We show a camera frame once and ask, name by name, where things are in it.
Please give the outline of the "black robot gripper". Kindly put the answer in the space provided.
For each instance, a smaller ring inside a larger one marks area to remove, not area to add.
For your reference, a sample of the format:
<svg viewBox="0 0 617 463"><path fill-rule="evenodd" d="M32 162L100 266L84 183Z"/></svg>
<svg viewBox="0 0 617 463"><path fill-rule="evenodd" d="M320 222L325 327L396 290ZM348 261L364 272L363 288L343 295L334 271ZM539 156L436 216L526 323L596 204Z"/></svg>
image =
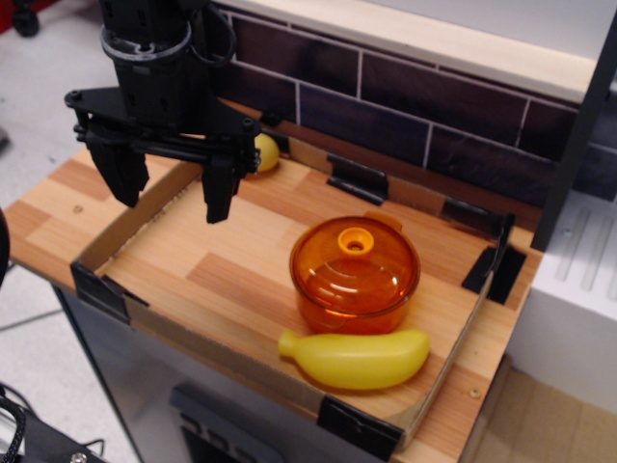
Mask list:
<svg viewBox="0 0 617 463"><path fill-rule="evenodd" d="M66 105L113 196L134 207L148 183L146 153L203 165L206 221L227 220L237 175L254 173L260 159L256 121L216 97L209 62L194 46L189 23L100 30L118 84L72 91Z"/></svg>

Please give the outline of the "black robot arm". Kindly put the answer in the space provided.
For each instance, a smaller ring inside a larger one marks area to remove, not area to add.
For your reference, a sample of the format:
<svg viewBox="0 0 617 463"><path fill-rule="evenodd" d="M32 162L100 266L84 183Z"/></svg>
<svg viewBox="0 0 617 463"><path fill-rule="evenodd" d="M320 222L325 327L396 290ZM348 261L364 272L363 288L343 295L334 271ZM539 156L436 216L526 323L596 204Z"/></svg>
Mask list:
<svg viewBox="0 0 617 463"><path fill-rule="evenodd" d="M114 197L133 207L149 180L149 154L196 163L210 224L228 218L242 178L260 163L260 125L227 106L211 89L209 71L228 52L206 53L205 20L219 17L209 1L102 1L100 42L118 86L68 93L78 141Z"/></svg>

